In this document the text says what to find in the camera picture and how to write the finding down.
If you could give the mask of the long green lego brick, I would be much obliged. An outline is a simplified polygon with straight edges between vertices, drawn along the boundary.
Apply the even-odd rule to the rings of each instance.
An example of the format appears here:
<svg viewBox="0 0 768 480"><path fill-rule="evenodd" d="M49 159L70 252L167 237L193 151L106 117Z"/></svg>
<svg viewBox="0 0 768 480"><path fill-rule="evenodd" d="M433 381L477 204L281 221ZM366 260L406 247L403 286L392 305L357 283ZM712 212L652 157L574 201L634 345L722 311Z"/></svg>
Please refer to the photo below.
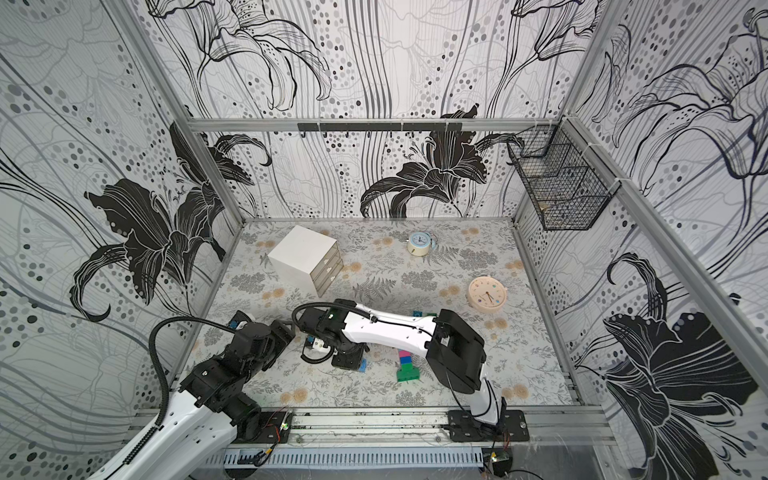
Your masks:
<svg viewBox="0 0 768 480"><path fill-rule="evenodd" d="M399 370L396 373L396 378L398 382L419 380L420 370L410 363L401 364Z"/></svg>

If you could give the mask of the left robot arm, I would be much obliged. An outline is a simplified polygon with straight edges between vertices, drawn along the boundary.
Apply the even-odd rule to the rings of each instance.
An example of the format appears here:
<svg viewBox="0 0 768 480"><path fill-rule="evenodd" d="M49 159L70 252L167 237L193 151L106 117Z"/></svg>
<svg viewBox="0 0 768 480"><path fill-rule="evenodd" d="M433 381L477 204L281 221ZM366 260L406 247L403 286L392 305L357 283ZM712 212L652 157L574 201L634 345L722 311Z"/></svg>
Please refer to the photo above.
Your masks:
<svg viewBox="0 0 768 480"><path fill-rule="evenodd" d="M232 338L224 350L197 364L175 388L163 380L161 406L153 420L93 479L185 479L235 441L281 441L285 413L267 413L244 386L271 368L295 338L284 320L257 322L238 311L229 324L191 318Z"/></svg>

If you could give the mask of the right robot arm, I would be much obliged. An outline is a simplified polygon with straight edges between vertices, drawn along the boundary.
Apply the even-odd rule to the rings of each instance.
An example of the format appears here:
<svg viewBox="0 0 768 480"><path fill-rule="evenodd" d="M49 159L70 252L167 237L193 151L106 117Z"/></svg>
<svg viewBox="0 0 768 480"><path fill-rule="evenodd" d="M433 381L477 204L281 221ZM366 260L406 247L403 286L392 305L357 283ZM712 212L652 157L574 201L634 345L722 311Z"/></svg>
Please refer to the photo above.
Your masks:
<svg viewBox="0 0 768 480"><path fill-rule="evenodd" d="M300 305L292 312L292 322L338 353L382 345L421 357L453 397L467 397L461 410L478 423L500 424L506 404L488 379L485 341L452 310L407 317L339 299Z"/></svg>

